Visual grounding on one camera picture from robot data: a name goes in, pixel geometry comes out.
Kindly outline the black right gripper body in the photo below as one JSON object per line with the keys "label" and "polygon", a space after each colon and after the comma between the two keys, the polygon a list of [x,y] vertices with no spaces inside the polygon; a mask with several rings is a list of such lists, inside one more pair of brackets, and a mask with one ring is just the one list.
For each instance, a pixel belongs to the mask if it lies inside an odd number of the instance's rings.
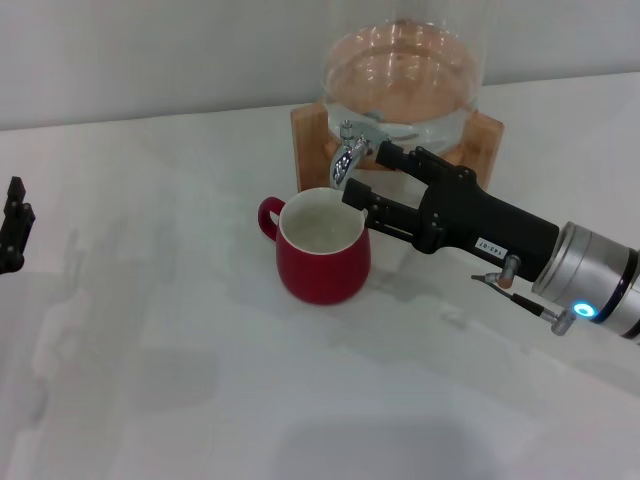
{"label": "black right gripper body", "polygon": [[557,225],[489,195],[475,173],[463,167],[432,167],[426,184],[413,238],[416,250],[432,254],[457,248],[500,268],[515,255],[517,275],[529,282],[538,278],[556,244]]}

